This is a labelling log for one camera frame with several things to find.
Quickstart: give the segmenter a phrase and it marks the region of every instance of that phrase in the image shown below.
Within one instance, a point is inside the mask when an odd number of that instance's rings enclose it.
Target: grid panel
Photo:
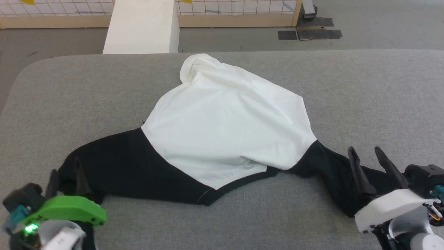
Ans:
[[[103,16],[111,15],[115,0],[0,0],[0,17],[13,16]],[[178,15],[293,15],[296,0],[175,0]]]

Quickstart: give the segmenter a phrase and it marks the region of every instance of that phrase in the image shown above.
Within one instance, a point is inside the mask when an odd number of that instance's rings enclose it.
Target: white pillar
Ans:
[[[116,0],[103,54],[177,53],[174,0]]]

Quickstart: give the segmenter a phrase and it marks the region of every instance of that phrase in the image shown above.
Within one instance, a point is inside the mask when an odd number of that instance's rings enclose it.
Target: green plastic bracket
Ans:
[[[35,213],[21,223],[29,225],[45,220],[68,220],[103,225],[107,221],[106,210],[82,196],[58,195],[47,200]]]

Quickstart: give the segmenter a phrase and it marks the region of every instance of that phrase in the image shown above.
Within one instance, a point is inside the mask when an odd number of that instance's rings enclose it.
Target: raglan shirt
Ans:
[[[316,139],[301,96],[206,54],[188,57],[180,80],[141,128],[73,151],[59,169],[60,190],[74,193],[75,157],[97,203],[112,194],[210,205],[284,170],[319,173],[343,211],[357,211],[348,159]],[[383,174],[364,169],[370,179]]]

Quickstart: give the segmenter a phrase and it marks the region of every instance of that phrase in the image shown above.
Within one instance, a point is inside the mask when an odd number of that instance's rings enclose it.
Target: green light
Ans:
[[[25,232],[30,234],[34,232],[39,226],[37,224],[30,224],[29,226],[25,227]]]

